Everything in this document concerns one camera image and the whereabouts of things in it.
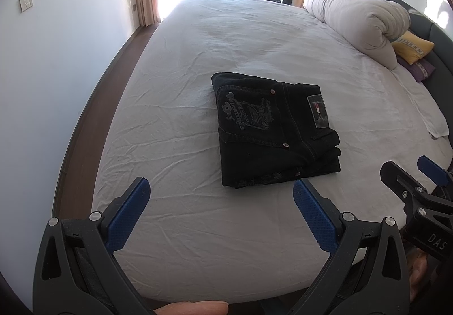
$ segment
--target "rolled duvet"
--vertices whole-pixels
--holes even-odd
[[[407,10],[385,0],[304,0],[304,8],[342,35],[353,47],[393,70],[396,55],[390,41],[411,24]]]

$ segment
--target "printed graphic on jeans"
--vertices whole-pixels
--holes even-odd
[[[246,186],[260,186],[260,185],[269,185],[279,182],[283,178],[283,175],[280,172],[275,172],[272,175],[264,175],[258,178],[252,178],[250,180],[241,179],[236,188],[246,187]]]
[[[232,92],[227,95],[227,101],[222,105],[227,120],[233,121],[241,130],[252,127],[266,130],[273,121],[270,101],[261,98],[261,104],[238,101]]]

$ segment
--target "wall socket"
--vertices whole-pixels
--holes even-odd
[[[20,2],[20,9],[22,12],[27,11],[30,7],[33,6],[32,0],[19,0]]]

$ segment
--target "purple pillow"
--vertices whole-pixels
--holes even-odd
[[[412,76],[414,76],[415,80],[418,83],[421,83],[423,80],[426,80],[431,74],[434,72],[436,67],[434,67],[431,63],[429,63],[424,58],[419,59],[417,62],[414,62],[412,65],[408,64],[404,59],[400,56],[396,56],[396,60],[398,63],[407,69]]]

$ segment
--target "blue gripper pad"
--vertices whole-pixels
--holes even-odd
[[[422,155],[417,161],[418,169],[423,172],[432,182],[438,186],[447,186],[450,183],[448,172],[439,167],[426,155]]]
[[[332,255],[338,247],[333,223],[301,180],[294,183],[293,196],[318,245]]]
[[[124,247],[150,197],[149,182],[142,178],[108,225],[106,248],[109,254]]]

